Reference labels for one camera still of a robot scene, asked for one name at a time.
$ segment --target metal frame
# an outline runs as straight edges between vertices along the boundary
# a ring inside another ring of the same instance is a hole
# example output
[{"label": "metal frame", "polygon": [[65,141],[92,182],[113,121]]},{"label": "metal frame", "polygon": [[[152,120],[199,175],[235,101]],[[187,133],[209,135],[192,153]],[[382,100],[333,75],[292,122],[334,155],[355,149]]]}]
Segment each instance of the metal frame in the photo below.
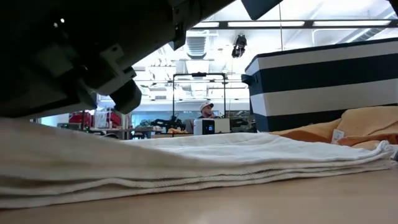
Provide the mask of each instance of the metal frame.
[{"label": "metal frame", "polygon": [[174,114],[175,114],[175,97],[174,97],[175,77],[187,76],[187,75],[191,75],[192,77],[207,77],[208,75],[221,75],[223,77],[223,83],[224,83],[224,114],[226,114],[226,91],[225,91],[225,89],[226,89],[225,88],[226,74],[225,73],[201,73],[201,72],[198,72],[198,73],[180,73],[180,74],[173,75],[173,80],[172,80],[172,83],[173,83],[173,115],[172,116],[174,116]]},{"label": "metal frame", "polygon": [[[338,26],[315,26],[315,22],[359,22],[359,21],[390,21],[386,25],[338,25]],[[218,23],[218,26],[205,26],[205,24]],[[280,26],[228,26],[229,22],[280,22]],[[283,26],[282,22],[304,22],[302,26]],[[360,29],[360,28],[398,28],[398,19],[336,19],[336,20],[280,20],[280,21],[205,21],[201,26],[192,27],[191,30],[276,30],[276,29]]]}]

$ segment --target striped box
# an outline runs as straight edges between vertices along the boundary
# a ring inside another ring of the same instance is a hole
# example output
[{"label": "striped box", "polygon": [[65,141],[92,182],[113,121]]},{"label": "striped box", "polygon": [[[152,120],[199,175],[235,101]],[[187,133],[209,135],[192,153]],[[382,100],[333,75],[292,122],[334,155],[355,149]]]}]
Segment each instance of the striped box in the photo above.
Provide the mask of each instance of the striped box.
[{"label": "striped box", "polygon": [[398,38],[260,54],[246,68],[258,131],[333,121],[398,103]]}]

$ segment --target wooden table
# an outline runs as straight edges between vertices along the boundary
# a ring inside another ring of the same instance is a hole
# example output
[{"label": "wooden table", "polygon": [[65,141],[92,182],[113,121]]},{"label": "wooden table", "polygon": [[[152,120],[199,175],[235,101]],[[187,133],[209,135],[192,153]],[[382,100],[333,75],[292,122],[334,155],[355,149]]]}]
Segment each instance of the wooden table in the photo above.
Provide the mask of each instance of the wooden table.
[{"label": "wooden table", "polygon": [[0,223],[398,223],[398,170],[0,212]]}]

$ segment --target ceiling light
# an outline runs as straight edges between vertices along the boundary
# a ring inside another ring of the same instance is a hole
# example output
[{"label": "ceiling light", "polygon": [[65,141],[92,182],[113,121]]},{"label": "ceiling light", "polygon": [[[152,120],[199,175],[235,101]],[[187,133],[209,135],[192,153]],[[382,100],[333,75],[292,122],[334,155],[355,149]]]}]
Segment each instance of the ceiling light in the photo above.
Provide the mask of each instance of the ceiling light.
[{"label": "ceiling light", "polygon": [[[224,80],[215,80],[215,82],[216,82],[216,83],[223,83]],[[234,83],[241,83],[242,80],[225,80],[225,82],[228,82],[228,83],[232,83],[232,82],[234,82]]]},{"label": "ceiling light", "polygon": [[229,22],[228,27],[279,27],[279,26],[303,26],[304,21],[268,21],[268,22]]},{"label": "ceiling light", "polygon": [[194,28],[218,27],[219,22],[199,22]]},{"label": "ceiling light", "polygon": [[174,83],[208,83],[210,80],[174,80]]},{"label": "ceiling light", "polygon": [[315,21],[314,26],[384,26],[391,21]]}]

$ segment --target red object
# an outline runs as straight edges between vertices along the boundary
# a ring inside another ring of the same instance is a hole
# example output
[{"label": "red object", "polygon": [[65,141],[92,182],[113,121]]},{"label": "red object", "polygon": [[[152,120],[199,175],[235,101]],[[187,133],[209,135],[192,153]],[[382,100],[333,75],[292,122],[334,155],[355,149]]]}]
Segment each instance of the red object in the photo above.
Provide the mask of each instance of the red object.
[{"label": "red object", "polygon": [[122,119],[115,112],[112,111],[106,115],[107,121],[109,121],[109,115],[112,121],[112,128],[117,128],[122,125]]},{"label": "red object", "polygon": [[[80,123],[83,121],[81,112],[75,112],[69,115],[69,123]],[[89,113],[85,113],[85,127],[94,126],[94,116]]]}]

